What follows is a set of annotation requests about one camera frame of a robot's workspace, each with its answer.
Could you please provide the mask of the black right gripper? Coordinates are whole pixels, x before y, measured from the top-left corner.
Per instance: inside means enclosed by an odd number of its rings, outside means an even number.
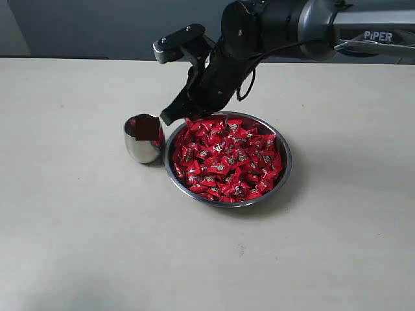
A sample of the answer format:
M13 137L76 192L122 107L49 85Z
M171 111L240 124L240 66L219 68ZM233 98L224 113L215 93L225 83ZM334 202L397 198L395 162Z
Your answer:
M253 58L238 59L228 53L223 43L218 43L209 54L209 65L201 78L187 92L179 92L162 110L161 120L166 126L188 118L191 121L206 118L222 110L237 88L252 71Z

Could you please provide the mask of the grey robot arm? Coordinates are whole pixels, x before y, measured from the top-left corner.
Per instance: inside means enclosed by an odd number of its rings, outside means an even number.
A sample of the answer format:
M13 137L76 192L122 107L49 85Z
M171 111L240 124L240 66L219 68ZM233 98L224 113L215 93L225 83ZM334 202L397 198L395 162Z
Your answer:
M234 1L217 41L190 24L153 44L161 64L187 58L185 86L161 112L165 124L222 110L271 56L322 62L336 54L414 57L414 3L355 6L345 1Z

